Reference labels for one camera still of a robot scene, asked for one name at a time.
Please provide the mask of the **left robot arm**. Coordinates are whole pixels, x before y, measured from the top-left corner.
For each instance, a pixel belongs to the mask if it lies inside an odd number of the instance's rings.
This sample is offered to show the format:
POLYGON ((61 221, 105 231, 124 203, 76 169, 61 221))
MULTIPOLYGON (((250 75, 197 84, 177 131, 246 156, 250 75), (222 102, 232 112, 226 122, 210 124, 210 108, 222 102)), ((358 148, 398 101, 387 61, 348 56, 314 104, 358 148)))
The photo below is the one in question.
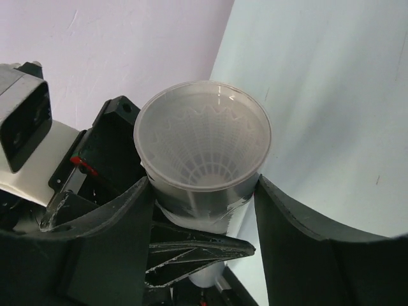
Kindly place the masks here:
POLYGON ((254 247, 164 218, 131 138, 138 112, 121 96, 77 131, 41 97, 1 124, 2 305, 254 304, 229 269, 210 289, 189 282, 254 247))

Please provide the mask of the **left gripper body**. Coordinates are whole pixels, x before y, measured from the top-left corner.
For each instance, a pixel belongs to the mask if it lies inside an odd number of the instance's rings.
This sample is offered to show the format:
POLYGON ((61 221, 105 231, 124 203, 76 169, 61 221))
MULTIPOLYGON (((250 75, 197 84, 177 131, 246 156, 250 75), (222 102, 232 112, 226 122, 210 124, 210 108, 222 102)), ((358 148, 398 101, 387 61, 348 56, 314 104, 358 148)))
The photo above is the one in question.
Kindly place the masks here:
MULTIPOLYGON (((133 141, 139 109, 127 97, 107 101, 92 127, 82 131, 50 183, 57 193, 71 190, 99 207, 146 178, 133 141)), ((169 288, 145 284, 141 305, 171 305, 169 288)))

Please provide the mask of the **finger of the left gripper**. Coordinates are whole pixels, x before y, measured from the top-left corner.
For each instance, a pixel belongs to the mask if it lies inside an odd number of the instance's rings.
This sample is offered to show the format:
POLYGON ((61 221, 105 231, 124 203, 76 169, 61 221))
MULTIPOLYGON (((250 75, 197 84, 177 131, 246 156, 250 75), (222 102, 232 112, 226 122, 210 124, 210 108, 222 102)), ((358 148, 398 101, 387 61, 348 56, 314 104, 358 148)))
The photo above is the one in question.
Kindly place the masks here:
POLYGON ((99 205, 68 190, 57 193, 48 204, 40 222, 40 231, 51 231, 54 228, 73 221, 97 209, 99 205))
POLYGON ((237 238, 155 222, 151 227, 145 271, 147 287, 170 287, 210 265, 255 253, 237 238))

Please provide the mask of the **white plastic shuttlecock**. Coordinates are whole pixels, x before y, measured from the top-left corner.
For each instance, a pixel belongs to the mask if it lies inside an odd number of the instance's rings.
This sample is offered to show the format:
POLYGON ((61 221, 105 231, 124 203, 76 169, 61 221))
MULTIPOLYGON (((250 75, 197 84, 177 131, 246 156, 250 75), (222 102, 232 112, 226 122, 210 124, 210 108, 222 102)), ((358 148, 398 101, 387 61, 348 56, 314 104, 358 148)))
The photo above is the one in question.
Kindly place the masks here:
POLYGON ((153 132, 150 162, 177 184, 215 187, 253 171, 261 160, 262 135, 228 108, 186 108, 167 116, 153 132))

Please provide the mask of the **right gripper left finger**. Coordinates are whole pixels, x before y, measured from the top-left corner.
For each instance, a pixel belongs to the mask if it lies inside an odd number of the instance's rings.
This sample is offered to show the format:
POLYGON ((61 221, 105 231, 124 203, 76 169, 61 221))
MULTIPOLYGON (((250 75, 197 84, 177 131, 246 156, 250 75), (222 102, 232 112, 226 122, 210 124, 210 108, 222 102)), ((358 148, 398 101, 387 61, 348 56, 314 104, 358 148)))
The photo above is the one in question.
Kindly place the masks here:
POLYGON ((153 196, 141 178, 48 231, 1 232, 2 305, 141 305, 153 196))

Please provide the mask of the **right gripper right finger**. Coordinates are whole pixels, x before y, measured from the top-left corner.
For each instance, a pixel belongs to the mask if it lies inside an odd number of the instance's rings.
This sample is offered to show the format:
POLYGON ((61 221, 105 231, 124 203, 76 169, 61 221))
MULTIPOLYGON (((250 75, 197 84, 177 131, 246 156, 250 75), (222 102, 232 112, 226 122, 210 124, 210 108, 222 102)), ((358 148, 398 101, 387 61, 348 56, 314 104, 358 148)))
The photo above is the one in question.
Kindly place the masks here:
POLYGON ((254 203, 270 305, 407 304, 407 235, 346 226, 265 177, 254 203))

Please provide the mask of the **white shuttlecock tube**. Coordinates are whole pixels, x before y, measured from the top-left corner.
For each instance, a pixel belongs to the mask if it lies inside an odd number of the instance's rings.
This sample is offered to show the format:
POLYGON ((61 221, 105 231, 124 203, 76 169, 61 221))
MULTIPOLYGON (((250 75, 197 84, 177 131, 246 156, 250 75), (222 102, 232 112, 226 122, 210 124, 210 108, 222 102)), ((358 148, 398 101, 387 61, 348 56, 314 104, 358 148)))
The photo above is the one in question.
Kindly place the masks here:
POLYGON ((172 223, 237 236, 272 141, 255 99, 215 81, 175 85, 142 108, 134 141, 172 223))

